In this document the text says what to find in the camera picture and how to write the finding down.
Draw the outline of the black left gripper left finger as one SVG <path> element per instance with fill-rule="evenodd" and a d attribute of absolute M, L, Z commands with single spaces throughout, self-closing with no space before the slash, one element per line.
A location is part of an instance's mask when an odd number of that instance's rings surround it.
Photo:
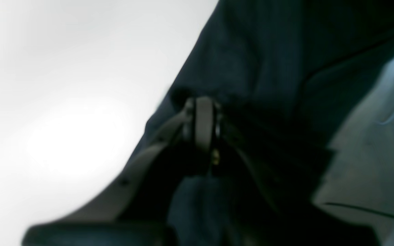
<path fill-rule="evenodd" d="M 205 174 L 214 137 L 214 102 L 189 98 L 149 145 L 99 195 L 54 222 L 30 227 L 23 246 L 177 246 L 166 218 L 186 176 Z"/>

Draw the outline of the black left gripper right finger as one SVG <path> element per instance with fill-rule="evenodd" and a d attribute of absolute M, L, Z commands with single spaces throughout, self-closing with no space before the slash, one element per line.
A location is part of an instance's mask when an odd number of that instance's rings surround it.
<path fill-rule="evenodd" d="M 378 246 L 370 226 L 341 220 L 312 198 L 333 151 L 306 141 L 250 132 L 214 103 L 214 174 L 232 185 L 232 223 L 225 242 L 235 246 Z"/>

